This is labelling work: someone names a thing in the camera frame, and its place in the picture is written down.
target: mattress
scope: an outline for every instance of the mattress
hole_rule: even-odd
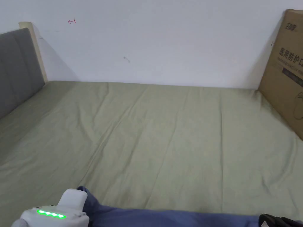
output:
[[[302,141],[255,90],[47,83],[0,120],[0,219],[103,205],[303,217]]]

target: blue blanket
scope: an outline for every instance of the blue blanket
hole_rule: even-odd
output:
[[[258,227],[258,216],[120,209],[101,205],[83,186],[78,190],[87,192],[83,211],[89,216],[91,227]]]

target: gray upholstered headboard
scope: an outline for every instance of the gray upholstered headboard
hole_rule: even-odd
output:
[[[32,97],[44,80],[27,28],[0,34],[0,118]]]

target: red marking on wall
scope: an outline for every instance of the red marking on wall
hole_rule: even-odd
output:
[[[69,24],[71,24],[71,22],[75,22],[76,23],[76,20],[75,19],[73,21],[68,20]]]

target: white wall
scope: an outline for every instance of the white wall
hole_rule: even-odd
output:
[[[0,32],[36,26],[49,80],[242,88],[258,87],[283,11],[303,9],[302,0],[0,1]]]

